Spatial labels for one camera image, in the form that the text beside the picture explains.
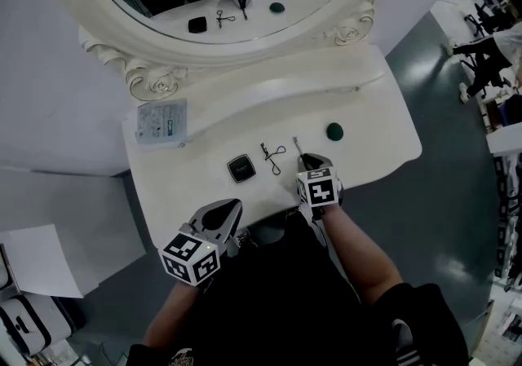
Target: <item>person in white shirt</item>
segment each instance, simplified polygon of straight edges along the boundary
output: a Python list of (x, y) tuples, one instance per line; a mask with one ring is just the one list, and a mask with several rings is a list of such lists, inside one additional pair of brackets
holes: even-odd
[(522, 80), (520, 60), (522, 58), (522, 22), (511, 29), (499, 31), (476, 42), (463, 44), (450, 50), (453, 55), (469, 55), (479, 53), (487, 55), (488, 59), (480, 64), (475, 72), (475, 80), (469, 87), (461, 83), (460, 100), (465, 104), (472, 96), (488, 85), (498, 73), (505, 68), (514, 68), (517, 83)]

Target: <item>gray floor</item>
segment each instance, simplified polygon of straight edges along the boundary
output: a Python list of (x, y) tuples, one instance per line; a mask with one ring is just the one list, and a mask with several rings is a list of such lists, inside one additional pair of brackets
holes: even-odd
[[(473, 100), (458, 102), (459, 64), (426, 15), (387, 57), (422, 142), (419, 159), (377, 182), (346, 191), (345, 210), (391, 255), (413, 285), (437, 283), (468, 343), (488, 301), (498, 199), (493, 160)], [(79, 301), (87, 324), (71, 341), (103, 343), (96, 364), (116, 363), (138, 342), (174, 281), (163, 273), (130, 176), (130, 204), (149, 253)]]

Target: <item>green round lid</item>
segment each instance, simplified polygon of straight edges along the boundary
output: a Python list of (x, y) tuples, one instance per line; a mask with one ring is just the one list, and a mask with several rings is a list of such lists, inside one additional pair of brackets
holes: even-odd
[(270, 4), (270, 11), (276, 14), (281, 14), (285, 10), (285, 6), (279, 2)]
[(330, 140), (339, 141), (344, 136), (343, 128), (337, 122), (332, 122), (326, 128), (326, 136)]

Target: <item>green round object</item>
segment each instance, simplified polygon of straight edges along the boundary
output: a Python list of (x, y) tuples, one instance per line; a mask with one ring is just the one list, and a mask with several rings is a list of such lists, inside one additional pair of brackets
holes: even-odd
[(332, 122), (326, 128), (326, 135), (332, 141), (339, 141), (343, 138), (344, 131), (343, 128), (337, 122)]
[(270, 11), (276, 14), (281, 14), (285, 10), (285, 6), (279, 2), (270, 4)]

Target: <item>person's right arm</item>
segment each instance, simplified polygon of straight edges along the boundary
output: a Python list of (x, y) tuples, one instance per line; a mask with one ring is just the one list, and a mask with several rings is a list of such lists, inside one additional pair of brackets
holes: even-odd
[(326, 233), (363, 302), (372, 305), (389, 289), (402, 283), (393, 261), (339, 205), (328, 205), (324, 210), (322, 220)]

